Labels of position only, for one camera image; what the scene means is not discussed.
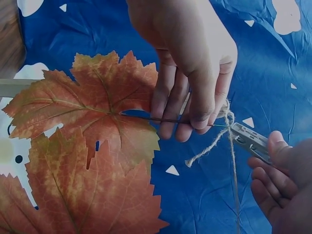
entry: hand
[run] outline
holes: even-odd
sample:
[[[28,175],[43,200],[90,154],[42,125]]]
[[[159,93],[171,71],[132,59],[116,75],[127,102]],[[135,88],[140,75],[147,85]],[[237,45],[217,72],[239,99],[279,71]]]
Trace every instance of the hand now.
[[[192,93],[175,136],[187,141],[193,129],[209,130],[225,103],[237,60],[237,47],[208,0],[127,0],[133,27],[160,60],[151,116],[178,119]],[[169,139],[174,123],[162,122]]]
[[[275,131],[268,147],[276,168],[254,157],[248,161],[257,204],[273,234],[312,233],[312,139],[292,148]]]

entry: grape leaf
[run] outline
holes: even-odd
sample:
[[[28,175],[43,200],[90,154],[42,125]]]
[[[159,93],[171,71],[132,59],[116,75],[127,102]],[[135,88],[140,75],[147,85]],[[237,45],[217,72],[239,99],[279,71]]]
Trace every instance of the grape leaf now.
[[[0,176],[0,231],[16,233],[153,234],[168,225],[158,219],[160,196],[153,196],[145,162],[127,175],[104,142],[90,168],[80,128],[31,141],[26,164],[35,210],[17,178]]]
[[[121,61],[115,52],[94,58],[77,54],[71,73],[44,71],[43,80],[33,83],[3,109],[16,126],[10,137],[35,138],[63,123],[71,134],[78,126],[86,137],[87,167],[95,155],[96,142],[109,141],[110,154],[128,172],[143,159],[148,172],[159,150],[156,130],[146,120],[119,113],[150,111],[156,85],[155,64],[143,66],[129,52]]]

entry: plastic tablecloth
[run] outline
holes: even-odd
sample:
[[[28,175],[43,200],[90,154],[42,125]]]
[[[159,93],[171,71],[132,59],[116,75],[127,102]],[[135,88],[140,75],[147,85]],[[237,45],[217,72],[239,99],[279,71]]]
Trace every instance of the plastic tablecloth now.
[[[17,78],[40,78],[41,69],[70,75],[76,53],[94,56],[115,50],[122,57],[133,50],[144,64],[158,63],[153,48],[131,27],[124,0],[18,3],[27,58]],[[228,95],[236,121],[264,136],[279,130],[289,144],[312,137],[312,2],[211,3],[238,46],[238,64]],[[8,100],[4,98],[1,105]],[[2,136],[9,122],[2,121]],[[174,138],[159,142],[151,183],[162,198],[160,218],[170,223],[160,233],[235,233],[235,190],[227,138],[192,168],[184,163],[207,147],[218,132],[212,128],[203,136],[192,134],[186,143]],[[237,146],[235,154],[241,233],[270,233],[270,224],[250,190],[251,170],[246,164],[250,155]]]

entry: maple leaf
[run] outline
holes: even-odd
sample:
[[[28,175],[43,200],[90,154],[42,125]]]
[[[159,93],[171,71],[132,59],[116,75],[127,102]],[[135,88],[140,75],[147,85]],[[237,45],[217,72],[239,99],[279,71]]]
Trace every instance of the maple leaf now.
[[[60,123],[70,134],[80,126],[89,148],[87,167],[96,142],[108,140],[111,155],[125,172],[143,159],[150,172],[154,150],[159,150],[156,130],[147,120],[119,114],[150,111],[156,67],[144,67],[132,52],[118,62],[115,52],[94,58],[76,54],[71,69],[76,82],[64,72],[44,71],[45,79],[32,83],[3,109],[16,126],[10,137],[35,138]]]
[[[26,170],[39,210],[17,178],[0,176],[0,231],[153,234],[168,225],[158,219],[160,196],[153,196],[144,161],[125,175],[106,141],[87,170],[81,129],[65,136],[57,129],[50,138],[42,134],[31,141]]]

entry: finger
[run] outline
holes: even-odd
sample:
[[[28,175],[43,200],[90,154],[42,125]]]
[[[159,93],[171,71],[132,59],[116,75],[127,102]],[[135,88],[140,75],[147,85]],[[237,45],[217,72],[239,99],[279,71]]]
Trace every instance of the finger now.
[[[280,207],[284,208],[288,205],[289,199],[283,197],[279,189],[276,185],[272,182],[271,178],[265,172],[262,167],[256,167],[252,172],[252,179],[260,180],[263,185],[266,187],[270,195],[274,198],[274,200],[280,205]]]
[[[175,84],[169,95],[167,105],[163,114],[166,119],[178,119],[181,107],[189,92],[187,77],[179,70],[176,70]],[[159,135],[163,139],[169,139],[174,130],[175,124],[162,122],[160,124]]]
[[[212,61],[209,63],[188,76],[193,96],[190,118],[192,126],[197,130],[207,128],[210,115],[215,110],[215,86],[219,69],[211,64]]]
[[[234,62],[229,62],[229,63],[220,65],[220,74],[216,82],[215,94],[214,94],[215,108],[214,108],[214,112],[209,117],[208,124],[213,124],[215,122],[221,110],[221,107],[226,102],[226,98],[229,93],[235,65],[236,63]]]
[[[298,193],[298,188],[296,184],[287,175],[285,175],[278,169],[266,164],[265,162],[255,157],[250,158],[248,160],[248,164],[254,169],[259,167],[262,168],[263,171],[265,171],[266,175],[269,177],[270,182],[276,187],[276,189],[278,189],[282,197],[292,199]]]
[[[168,96],[175,83],[176,64],[167,50],[157,50],[157,53],[160,66],[152,98],[151,117],[162,118]]]
[[[190,120],[190,104],[191,104],[192,96],[189,97],[189,100],[185,106],[183,111],[181,121],[188,121]],[[179,123],[175,132],[175,138],[180,142],[187,141],[193,131],[193,127],[190,124]]]
[[[273,199],[261,180],[253,180],[251,183],[251,190],[256,203],[265,217],[271,224],[275,223],[282,212],[282,208]]]
[[[209,1],[201,1],[201,7],[198,4],[187,0],[166,1],[170,13],[162,12],[154,23],[178,68],[189,79],[193,92],[191,123],[200,130],[207,126],[208,117],[215,109],[215,84],[220,58],[211,57],[207,25],[202,20],[204,14],[218,19],[217,15]]]
[[[291,146],[289,146],[283,135],[279,131],[273,131],[268,140],[268,150],[272,162],[277,167],[289,169],[289,159],[291,155]]]

